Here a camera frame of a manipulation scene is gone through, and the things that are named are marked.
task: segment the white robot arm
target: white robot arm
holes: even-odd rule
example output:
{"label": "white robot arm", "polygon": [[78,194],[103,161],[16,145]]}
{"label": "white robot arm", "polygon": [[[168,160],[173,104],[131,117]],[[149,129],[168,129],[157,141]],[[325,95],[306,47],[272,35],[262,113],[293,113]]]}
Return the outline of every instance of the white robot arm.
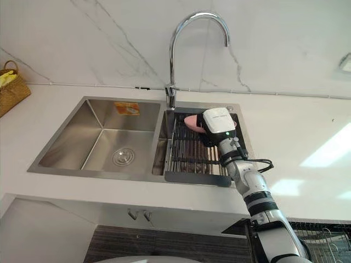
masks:
{"label": "white robot arm", "polygon": [[[259,262],[306,263],[307,248],[300,242],[289,222],[275,203],[260,173],[273,167],[267,159],[249,159],[236,137],[235,124],[226,108],[212,108],[197,116],[222,156],[221,163],[235,182],[251,216],[254,250]],[[269,164],[257,171],[253,162]]]}

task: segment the wicker basket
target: wicker basket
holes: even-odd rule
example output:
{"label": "wicker basket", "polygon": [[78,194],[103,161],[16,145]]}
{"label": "wicker basket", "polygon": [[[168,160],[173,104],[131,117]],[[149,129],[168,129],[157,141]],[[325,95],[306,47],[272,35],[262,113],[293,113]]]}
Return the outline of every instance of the wicker basket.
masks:
{"label": "wicker basket", "polygon": [[[12,62],[16,66],[16,69],[6,68],[9,62]],[[0,70],[0,76],[11,70],[13,70],[14,74],[17,74],[17,76],[11,82],[0,88],[0,117],[31,94],[26,83],[18,74],[18,66],[15,61],[7,61],[4,65],[4,69]]]}

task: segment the pink sponge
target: pink sponge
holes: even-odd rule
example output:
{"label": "pink sponge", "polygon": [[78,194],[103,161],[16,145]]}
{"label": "pink sponge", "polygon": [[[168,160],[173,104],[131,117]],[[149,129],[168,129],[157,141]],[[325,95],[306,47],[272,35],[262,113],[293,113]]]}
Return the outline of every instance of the pink sponge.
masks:
{"label": "pink sponge", "polygon": [[197,115],[191,115],[184,119],[185,125],[197,133],[206,133],[205,129],[196,125]]}

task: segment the black cable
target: black cable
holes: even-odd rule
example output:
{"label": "black cable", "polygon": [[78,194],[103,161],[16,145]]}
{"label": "black cable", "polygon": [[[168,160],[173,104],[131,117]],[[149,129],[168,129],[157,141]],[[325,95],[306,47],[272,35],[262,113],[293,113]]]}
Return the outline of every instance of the black cable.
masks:
{"label": "black cable", "polygon": [[265,171],[268,171],[274,167],[273,162],[269,159],[248,159],[247,161],[268,164],[267,167],[258,170],[260,173],[264,173]]}
{"label": "black cable", "polygon": [[308,248],[306,242],[299,237],[298,237],[298,240],[300,241],[301,245],[305,248],[305,250],[307,252],[308,260],[312,261],[311,252],[309,251],[309,248]]}
{"label": "black cable", "polygon": [[[226,167],[229,163],[237,161],[237,159],[231,159],[223,164],[224,167]],[[267,167],[262,168],[258,170],[260,173],[264,173],[265,171],[268,171],[269,169],[272,169],[274,167],[273,162],[269,159],[246,159],[248,162],[257,162],[257,163],[266,163],[268,164]]]}

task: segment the wire rack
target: wire rack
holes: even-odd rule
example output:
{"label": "wire rack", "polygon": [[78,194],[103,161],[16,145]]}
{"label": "wire rack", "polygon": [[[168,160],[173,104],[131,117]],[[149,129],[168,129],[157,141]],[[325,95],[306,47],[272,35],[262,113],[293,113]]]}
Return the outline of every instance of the wire rack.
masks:
{"label": "wire rack", "polygon": [[175,118],[168,171],[227,176],[219,162],[217,147],[203,145],[199,134],[186,127],[184,118],[187,116],[179,114]]}
{"label": "wire rack", "polygon": [[351,226],[291,223],[296,235],[309,248],[314,263],[351,262]]}

